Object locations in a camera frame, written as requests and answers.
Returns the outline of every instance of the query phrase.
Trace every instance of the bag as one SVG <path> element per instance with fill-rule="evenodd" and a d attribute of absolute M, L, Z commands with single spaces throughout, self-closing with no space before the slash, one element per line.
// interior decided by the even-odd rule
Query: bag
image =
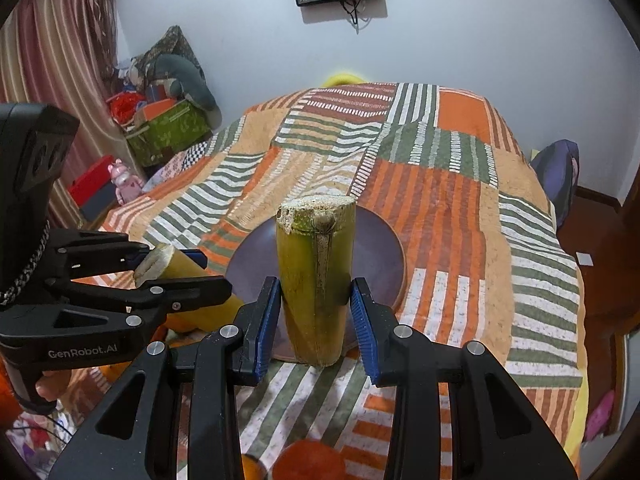
<path fill-rule="evenodd" d="M 556 221 L 560 227 L 569 214 L 578 187 L 578 145 L 571 140 L 556 140 L 533 158 L 531 167 L 556 208 Z"/>
<path fill-rule="evenodd" d="M 166 164 L 210 131 L 204 113 L 183 100 L 125 138 L 140 166 L 148 168 Z"/>

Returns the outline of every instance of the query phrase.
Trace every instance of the bed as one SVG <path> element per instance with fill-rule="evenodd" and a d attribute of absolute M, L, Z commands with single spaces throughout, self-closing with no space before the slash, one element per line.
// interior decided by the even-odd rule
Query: bed
<path fill-rule="evenodd" d="M 588 399 L 582 279 L 536 175 L 487 99 L 406 83 L 300 91 L 250 108 L 176 155 L 157 180 L 102 229 L 198 247 L 213 274 L 284 199 L 356 197 L 402 243 L 400 321 L 437 342 L 485 343 L 577 465 Z M 130 287 L 132 276 L 95 283 Z M 349 478 L 383 477 L 394 393 L 370 384 L 356 351 L 325 370 L 272 362 L 265 381 L 238 392 L 242 452 L 270 468 L 284 446 L 309 436 L 340 450 Z M 81 422 L 107 388 L 97 368 L 78 370 L 64 405 Z M 440 404 L 449 479 L 446 387 Z M 187 412 L 185 399 L 183 419 Z M 180 468 L 185 446 L 181 430 Z"/>

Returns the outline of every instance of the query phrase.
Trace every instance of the brown plate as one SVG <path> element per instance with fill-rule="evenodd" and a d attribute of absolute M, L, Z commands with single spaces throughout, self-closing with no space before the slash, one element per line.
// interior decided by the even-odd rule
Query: brown plate
<path fill-rule="evenodd" d="M 364 277 L 373 299 L 391 306 L 395 311 L 404 295 L 404 270 L 404 251 L 396 233 L 378 215 L 357 206 L 351 275 L 354 278 Z M 225 276 L 234 286 L 234 294 L 247 303 L 258 298 L 267 276 L 280 276 L 274 218 L 260 224 L 242 241 L 229 261 Z M 357 343 L 349 312 L 343 353 Z M 282 311 L 273 344 L 273 357 L 283 361 L 296 360 Z"/>

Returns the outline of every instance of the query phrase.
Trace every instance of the human hand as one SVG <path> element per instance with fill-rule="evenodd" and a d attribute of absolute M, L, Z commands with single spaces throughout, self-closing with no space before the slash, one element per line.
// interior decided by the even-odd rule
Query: human hand
<path fill-rule="evenodd" d="M 71 370 L 56 370 L 42 373 L 43 377 L 36 383 L 39 396 L 49 402 L 65 393 L 71 380 Z"/>

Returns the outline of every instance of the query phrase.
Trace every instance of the striped curtain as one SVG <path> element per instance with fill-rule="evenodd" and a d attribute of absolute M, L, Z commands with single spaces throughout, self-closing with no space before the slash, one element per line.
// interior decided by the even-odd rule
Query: striped curtain
<path fill-rule="evenodd" d="M 115 52 L 113 0 L 20 0 L 0 29 L 0 102 L 42 102 L 80 119 L 50 199 L 55 224 L 83 222 L 66 188 L 102 156 L 135 167 L 105 99 Z"/>

